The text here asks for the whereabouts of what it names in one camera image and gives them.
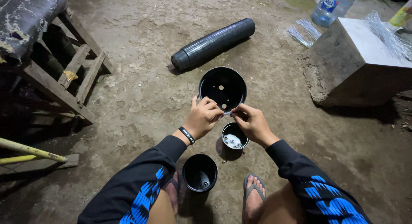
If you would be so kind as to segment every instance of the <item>toe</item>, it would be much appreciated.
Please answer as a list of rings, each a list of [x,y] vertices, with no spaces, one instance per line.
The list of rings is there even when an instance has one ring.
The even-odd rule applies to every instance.
[[[248,184],[246,185],[246,189],[248,189],[252,185],[252,183],[253,183],[253,176],[250,175],[248,177]]]

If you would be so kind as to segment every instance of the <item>concrete block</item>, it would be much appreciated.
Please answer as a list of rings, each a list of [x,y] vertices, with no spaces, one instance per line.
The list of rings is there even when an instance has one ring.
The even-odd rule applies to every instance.
[[[391,57],[363,20],[336,19],[298,59],[319,105],[382,105],[412,88],[412,63]]]

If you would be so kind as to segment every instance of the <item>hand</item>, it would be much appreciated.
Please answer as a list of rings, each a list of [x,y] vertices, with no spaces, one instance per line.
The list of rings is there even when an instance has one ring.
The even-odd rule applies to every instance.
[[[260,144],[264,149],[280,140],[270,131],[261,110],[241,103],[232,109],[232,112],[230,116],[233,117],[246,136],[251,141]]]
[[[217,103],[208,97],[204,97],[196,105],[197,96],[192,98],[192,107],[190,113],[186,118],[183,127],[193,136],[195,140],[204,137],[215,124],[223,117],[223,111],[218,107]],[[177,130],[173,133],[174,136],[189,144],[189,140],[182,132]]]

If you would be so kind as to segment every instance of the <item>wooden stool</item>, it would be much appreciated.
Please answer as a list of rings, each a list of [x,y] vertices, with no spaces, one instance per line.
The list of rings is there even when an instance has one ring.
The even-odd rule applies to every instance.
[[[95,40],[85,30],[80,21],[69,8],[59,13],[58,17],[77,39],[75,40],[68,37],[70,42],[76,46],[79,46],[79,49],[65,68],[65,73],[63,73],[60,78],[56,80],[34,61],[31,61],[31,63],[24,68],[17,68],[16,73],[44,94],[48,95],[61,107],[73,112],[73,115],[70,115],[69,113],[69,116],[67,117],[80,117],[84,120],[86,125],[91,125],[95,121],[95,115],[91,113],[87,107],[83,105],[83,103],[85,102],[86,96],[96,78],[99,68],[101,67],[105,73],[111,74],[113,73],[113,66],[106,54],[100,49]],[[86,57],[88,59],[94,58],[94,61],[90,69],[86,72],[77,94],[74,96],[66,90],[73,81],[70,79],[70,75],[78,72]]]

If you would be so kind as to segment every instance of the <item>plastic water bottle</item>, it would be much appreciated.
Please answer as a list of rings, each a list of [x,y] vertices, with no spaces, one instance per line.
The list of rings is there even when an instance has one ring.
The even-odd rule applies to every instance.
[[[329,27],[332,22],[343,17],[356,0],[320,0],[313,10],[312,21],[322,27]]]

